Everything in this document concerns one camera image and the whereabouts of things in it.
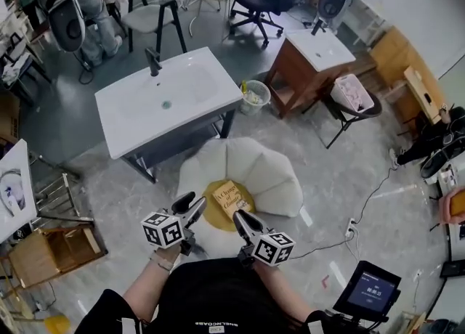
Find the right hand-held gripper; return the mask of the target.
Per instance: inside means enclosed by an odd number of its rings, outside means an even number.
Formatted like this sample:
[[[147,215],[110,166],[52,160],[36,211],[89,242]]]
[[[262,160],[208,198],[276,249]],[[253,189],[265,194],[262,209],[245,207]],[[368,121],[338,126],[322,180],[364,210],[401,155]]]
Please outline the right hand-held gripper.
[[[236,211],[232,220],[238,234],[246,241],[238,254],[242,265],[261,261],[268,266],[279,266],[289,259],[295,241],[285,232],[271,233],[266,222],[247,211]]]

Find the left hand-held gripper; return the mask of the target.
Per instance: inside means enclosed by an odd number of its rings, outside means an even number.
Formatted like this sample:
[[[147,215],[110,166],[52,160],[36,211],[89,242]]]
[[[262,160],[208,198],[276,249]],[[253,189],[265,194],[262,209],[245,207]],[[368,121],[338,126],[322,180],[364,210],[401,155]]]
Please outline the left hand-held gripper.
[[[180,244],[181,254],[188,256],[195,244],[190,227],[199,220],[206,209],[206,198],[195,199],[193,191],[180,195],[171,210],[152,212],[141,221],[146,240],[156,248],[167,249]]]

